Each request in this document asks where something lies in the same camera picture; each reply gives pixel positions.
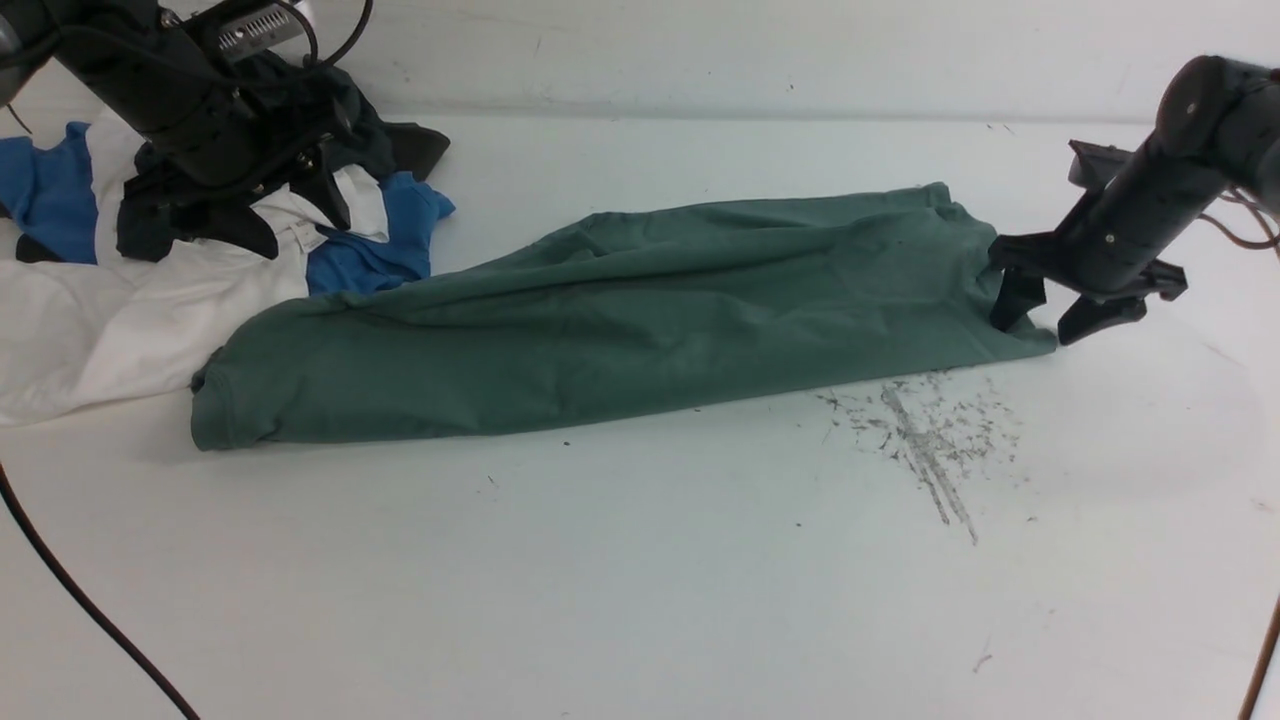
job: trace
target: blue cloth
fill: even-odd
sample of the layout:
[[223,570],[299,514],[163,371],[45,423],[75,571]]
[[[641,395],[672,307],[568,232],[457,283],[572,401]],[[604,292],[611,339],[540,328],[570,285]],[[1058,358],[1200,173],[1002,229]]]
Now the blue cloth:
[[326,231],[329,240],[307,260],[311,295],[344,290],[371,295],[431,275],[431,231],[438,220],[453,214],[453,202],[410,173],[396,173],[381,187],[390,240],[372,242]]
[[84,145],[84,123],[67,123],[67,138],[40,150],[29,137],[0,140],[0,204],[22,232],[68,263],[96,264],[97,204]]
[[[67,138],[51,150],[36,149],[27,137],[0,140],[0,204],[22,232],[63,260],[96,265],[87,128],[68,123]],[[431,231],[453,214],[453,202],[410,173],[396,173],[381,187],[389,242],[328,231],[325,243],[307,256],[311,295],[369,295],[430,277]]]

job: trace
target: white wall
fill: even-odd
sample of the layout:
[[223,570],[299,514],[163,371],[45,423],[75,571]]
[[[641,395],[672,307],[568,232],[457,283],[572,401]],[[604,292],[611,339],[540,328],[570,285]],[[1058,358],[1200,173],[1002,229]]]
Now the white wall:
[[[360,0],[312,3],[332,50]],[[1275,0],[376,0],[343,65],[388,113],[1149,122],[1197,54],[1280,64],[1277,28]],[[88,102],[47,69],[18,106]]]

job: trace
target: pile of clothes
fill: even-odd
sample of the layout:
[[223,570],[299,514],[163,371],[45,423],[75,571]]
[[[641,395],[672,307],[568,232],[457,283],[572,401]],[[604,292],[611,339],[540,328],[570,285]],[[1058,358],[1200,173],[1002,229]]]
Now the pile of clothes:
[[268,307],[422,279],[431,231],[454,210],[410,173],[375,168],[374,177],[357,156],[335,173],[347,232],[282,187],[253,205],[275,231],[274,260],[201,240],[173,242],[155,263],[132,260],[116,219],[141,149],[109,110],[68,124],[50,150],[0,141],[0,205],[23,233],[15,258],[0,260],[0,425],[188,387]]
[[0,425],[191,387],[204,450],[500,434],[1056,347],[991,327],[996,232],[941,183],[602,213],[429,278],[453,205],[394,172],[389,136],[356,137],[334,164],[349,231],[264,188],[270,260],[140,231],[143,140],[110,113],[49,151],[0,142],[27,234],[0,260]]

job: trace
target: wire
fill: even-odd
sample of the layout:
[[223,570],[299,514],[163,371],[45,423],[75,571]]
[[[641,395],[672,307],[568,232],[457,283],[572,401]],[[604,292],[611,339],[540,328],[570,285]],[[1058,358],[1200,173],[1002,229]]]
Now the wire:
[[[204,79],[214,85],[220,85],[224,87],[243,87],[247,90],[275,90],[280,87],[292,87],[307,78],[315,77],[321,72],[326,70],[328,68],[332,68],[334,64],[338,63],[338,60],[346,58],[347,53],[349,53],[351,49],[356,46],[356,42],[360,41],[360,37],[365,33],[365,28],[369,27],[369,19],[372,17],[372,13],[374,13],[374,0],[365,0],[364,8],[360,13],[360,19],[356,20],[356,27],[351,31],[351,35],[347,36],[347,40],[337,50],[334,50],[332,55],[311,65],[310,68],[294,73],[284,79],[273,79],[273,81],[237,79],[237,78],[228,78],[216,73],[193,70],[191,68],[186,68],[183,65],[179,65],[178,63],[174,63],[169,58],[138,47],[137,45],[129,42],[128,40],[123,40],[110,32],[99,29],[96,27],[63,26],[63,33],[67,36],[83,35],[83,36],[96,37],[99,40],[115,45],[116,47],[120,47],[122,50],[125,50],[137,58],[142,58],[151,63],[161,65],[174,73]],[[307,28],[310,27],[310,23],[305,22],[302,27]]]
[[1208,213],[1201,214],[1199,215],[1201,220],[1204,220],[1206,223],[1210,223],[1211,225],[1216,227],[1236,247],[1243,247],[1245,250],[1275,250],[1276,255],[1280,255],[1280,231],[1271,229],[1271,224],[1267,223],[1266,215],[1263,214],[1262,208],[1257,202],[1245,197],[1244,193],[1240,192],[1240,188],[1238,187],[1230,188],[1226,192],[1226,195],[1222,195],[1219,200],[1225,200],[1228,202],[1243,205],[1244,209],[1248,210],[1251,215],[1253,215],[1253,219],[1258,222],[1258,225],[1262,227],[1262,236],[1266,237],[1267,240],[1265,241],[1244,240],[1243,237],[1231,232],[1231,229],[1228,228],[1226,224],[1224,224],[1217,218],[1210,215]]
[[[280,3],[279,0],[273,0],[273,3],[284,6],[283,3]],[[294,14],[294,18],[302,17],[301,13],[297,10],[297,8],[289,8],[289,10],[291,13],[297,13]],[[356,42],[360,41],[360,37],[365,33],[365,28],[369,27],[369,20],[370,18],[372,18],[372,14],[374,14],[374,0],[364,0],[364,8],[360,12],[360,19],[356,20],[356,27],[352,28],[351,35],[347,36],[347,40],[337,50],[334,50],[332,55],[329,55],[324,60],[315,63],[310,68],[294,73],[284,79],[271,79],[271,81],[237,79],[237,78],[224,77],[218,73],[187,68],[178,63],[174,63],[173,60],[165,58],[164,55],[157,55],[155,53],[151,53],[150,50],[140,47],[133,42],[118,37],[114,33],[110,33],[105,29],[99,29],[92,26],[82,26],[82,24],[61,26],[60,35],[50,35],[49,37],[41,40],[37,45],[32,46],[29,50],[23,50],[15,55],[10,55],[9,58],[0,60],[0,69],[27,64],[32,60],[46,59],[52,47],[56,46],[56,44],[63,37],[79,35],[86,37],[96,37],[104,42],[108,42],[129,53],[134,58],[145,59],[170,72],[211,82],[214,85],[220,85],[224,87],[243,87],[246,90],[276,90],[282,87],[292,87],[305,79],[315,77],[321,72],[334,67],[338,63],[338,60],[346,58],[347,54],[351,53],[351,49],[356,46]],[[314,51],[319,54],[319,44],[314,38],[315,28],[311,27],[311,23],[307,22],[305,17],[302,17],[302,28],[303,32],[307,32],[308,44],[315,49]]]
[[285,13],[293,15],[293,19],[297,20],[300,26],[302,26],[302,32],[307,33],[307,45],[311,46],[311,51],[307,54],[306,58],[302,59],[302,64],[303,65],[315,64],[315,61],[320,59],[320,41],[316,40],[316,28],[311,26],[311,20],[308,20],[307,17],[302,14],[302,10],[294,8],[293,3],[291,3],[289,0],[271,0],[271,3],[275,4],[278,8],[280,8],[282,10],[284,10]]
[[36,135],[31,132],[31,128],[27,127],[27,123],[22,122],[22,115],[18,114],[18,110],[13,109],[13,102],[9,102],[8,105],[5,105],[5,108],[9,110],[9,114],[13,115],[13,119],[17,120],[19,126],[22,126],[22,129],[27,131],[27,135]]
[[27,512],[18,502],[18,496],[14,495],[13,486],[9,484],[9,477],[5,475],[3,465],[0,465],[0,496],[4,496],[4,503],[9,507],[9,514],[13,515],[13,520],[18,524],[22,534],[27,536],[27,542],[31,543],[36,555],[38,555],[45,562],[45,568],[49,568],[49,571],[58,578],[58,582],[61,583],[63,588],[67,589],[73,600],[76,600],[81,609],[83,609],[84,612],[88,614],[95,623],[97,623],[97,626],[102,628],[102,632],[110,635],[111,639],[115,641],[115,644],[120,646],[120,648],[128,653],[134,662],[137,662],[138,667],[142,667],[142,671],[146,673],[161,691],[164,691],[164,694],[166,694],[169,700],[178,706],[178,711],[182,712],[183,717],[187,720],[200,720],[200,715],[196,715],[196,711],[189,703],[187,703],[187,700],[182,697],[178,688],[174,688],[173,683],[164,676],[164,673],[147,660],[147,656],[142,655],[142,651],[138,650],[137,646],[134,646],[133,642],[129,641],[129,638],[127,638],[124,633],[122,633],[120,629],[116,628],[115,624],[97,609],[96,605],[93,605],[93,601],[84,594],[84,591],[82,591],[79,585],[76,584],[76,580],[73,580],[67,573],[61,562],[54,557],[52,551],[49,550],[47,544],[45,544],[45,541],[40,537],[40,533],[36,532],[36,527],[31,524],[31,519],[27,518]]

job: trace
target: crumpled green cloth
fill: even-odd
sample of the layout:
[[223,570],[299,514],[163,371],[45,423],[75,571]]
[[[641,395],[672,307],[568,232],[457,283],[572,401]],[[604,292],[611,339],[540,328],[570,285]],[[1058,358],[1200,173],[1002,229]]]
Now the crumpled green cloth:
[[946,186],[604,213],[470,270],[294,300],[196,375],[202,450],[502,434],[1012,360]]

